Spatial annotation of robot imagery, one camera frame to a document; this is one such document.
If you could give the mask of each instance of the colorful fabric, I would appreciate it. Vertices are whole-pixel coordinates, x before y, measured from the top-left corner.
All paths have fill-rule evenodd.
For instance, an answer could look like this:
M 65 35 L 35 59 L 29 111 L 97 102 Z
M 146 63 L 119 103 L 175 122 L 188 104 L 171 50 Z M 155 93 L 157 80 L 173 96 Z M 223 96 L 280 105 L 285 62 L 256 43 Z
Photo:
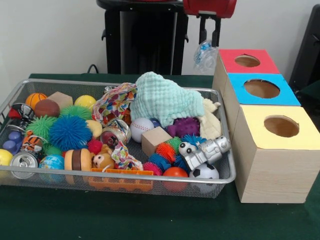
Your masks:
M 135 159 L 134 156 L 129 154 L 128 148 L 123 144 L 122 141 L 119 141 L 117 146 L 115 146 L 111 158 L 115 162 L 114 166 L 116 169 L 139 171 L 144 170 L 142 163 Z
M 124 82 L 113 89 L 109 89 L 109 91 L 94 104 L 92 119 L 102 124 L 108 122 L 107 116 L 109 114 L 113 114 L 117 118 L 122 119 L 129 104 L 135 100 L 137 92 L 137 86 L 129 82 Z

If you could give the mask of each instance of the soccer ball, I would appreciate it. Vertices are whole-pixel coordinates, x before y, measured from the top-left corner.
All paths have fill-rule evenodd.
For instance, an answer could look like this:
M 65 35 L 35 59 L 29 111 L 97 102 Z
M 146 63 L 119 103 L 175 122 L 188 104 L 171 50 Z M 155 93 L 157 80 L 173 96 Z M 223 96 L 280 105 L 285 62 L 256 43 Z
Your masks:
M 189 177 L 198 179 L 219 179 L 219 172 L 213 165 L 203 163 L 190 172 Z M 217 184 L 213 183 L 191 183 L 191 186 L 198 188 L 201 194 L 208 194 L 217 188 Z

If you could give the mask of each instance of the box opening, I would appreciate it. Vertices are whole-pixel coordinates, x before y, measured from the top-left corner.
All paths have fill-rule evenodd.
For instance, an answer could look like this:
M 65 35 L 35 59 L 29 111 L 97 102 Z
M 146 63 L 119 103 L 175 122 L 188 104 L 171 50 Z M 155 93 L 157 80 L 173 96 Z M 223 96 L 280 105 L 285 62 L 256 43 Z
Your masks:
M 272 99 L 280 94 L 277 85 L 263 79 L 251 79 L 244 83 L 245 90 L 253 96 L 262 99 Z
M 299 124 L 286 116 L 268 116 L 264 120 L 264 126 L 269 132 L 284 138 L 291 138 L 299 133 Z
M 234 61 L 238 65 L 243 66 L 243 67 L 247 67 L 247 68 L 257 67 L 261 64 L 258 58 L 251 56 L 251 55 L 247 55 L 247 54 L 237 56 L 234 59 Z

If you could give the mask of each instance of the wire mesh basket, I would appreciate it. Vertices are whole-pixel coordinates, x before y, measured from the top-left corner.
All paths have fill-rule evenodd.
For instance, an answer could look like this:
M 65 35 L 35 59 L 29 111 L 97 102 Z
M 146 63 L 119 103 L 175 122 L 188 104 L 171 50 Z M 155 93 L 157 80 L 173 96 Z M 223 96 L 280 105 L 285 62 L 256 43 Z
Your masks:
M 116 83 L 48 79 L 28 79 L 22 81 L 13 89 L 0 107 L 0 116 L 2 117 L 0 119 L 1 146 L 8 139 L 11 131 L 7 128 L 9 109 L 14 103 L 24 103 L 30 94 L 44 93 L 49 96 L 59 91 L 72 96 L 74 100 L 82 95 L 91 95 L 95 99 L 99 99 L 104 94 L 106 86 L 118 85 Z M 221 121 L 222 132 L 229 139 L 226 115 L 220 94 L 213 89 L 192 89 L 199 91 L 204 98 L 221 103 L 218 111 L 215 112 L 215 116 Z M 131 140 L 127 144 L 127 147 L 129 153 L 136 159 L 142 163 L 148 161 L 148 156 L 143 153 L 141 144 Z M 225 184 L 232 182 L 236 177 L 232 150 L 225 153 L 223 158 L 215 163 L 215 167 L 219 172 L 220 179 L 0 166 L 0 185 L 216 198 Z M 30 177 L 28 179 L 18 179 L 15 177 L 17 172 L 28 174 Z

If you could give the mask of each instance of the dark green table surface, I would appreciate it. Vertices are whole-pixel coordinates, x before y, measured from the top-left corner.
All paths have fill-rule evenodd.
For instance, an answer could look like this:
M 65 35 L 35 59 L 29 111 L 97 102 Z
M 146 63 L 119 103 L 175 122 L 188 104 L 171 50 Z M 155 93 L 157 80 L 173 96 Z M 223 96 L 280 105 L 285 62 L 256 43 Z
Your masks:
M 30 78 L 120 83 L 137 76 L 32 74 Z M 171 76 L 207 87 L 209 76 Z M 241 204 L 234 183 L 216 199 L 0 187 L 0 239 L 320 239 L 320 177 L 305 204 Z

